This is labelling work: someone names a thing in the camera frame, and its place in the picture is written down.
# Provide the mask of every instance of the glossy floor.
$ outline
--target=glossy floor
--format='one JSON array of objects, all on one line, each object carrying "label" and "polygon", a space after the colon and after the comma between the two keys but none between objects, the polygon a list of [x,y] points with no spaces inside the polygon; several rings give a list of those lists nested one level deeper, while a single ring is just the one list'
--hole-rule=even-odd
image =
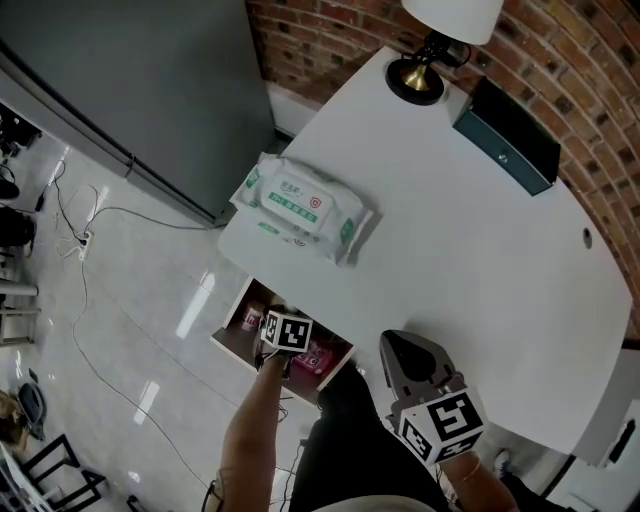
[{"label": "glossy floor", "polygon": [[[66,166],[58,179],[60,203],[76,230],[84,230],[96,204],[195,226],[47,136],[12,162],[22,190],[15,208],[34,207],[60,159]],[[62,257],[77,243],[59,212],[51,186],[22,269],[23,279],[40,289],[36,344],[0,353],[2,388],[27,379],[29,369],[38,375],[49,405],[48,439],[65,433],[82,463],[108,479],[105,499],[92,510],[124,510],[129,494],[150,511],[197,510],[218,468],[226,427],[254,379],[209,341],[247,276],[219,253],[217,231],[175,230],[105,211],[90,225],[88,300],[78,321],[85,306],[82,268],[77,252]],[[360,364],[387,414],[391,396],[379,362],[362,357]],[[318,411],[296,400],[283,404],[289,416],[278,429],[277,461],[288,469]],[[492,429],[483,453],[490,459],[499,447],[518,443]],[[30,451],[38,448],[30,443]],[[520,455],[537,460],[539,451],[530,443]],[[277,472],[272,501],[282,500],[286,476]]]}]

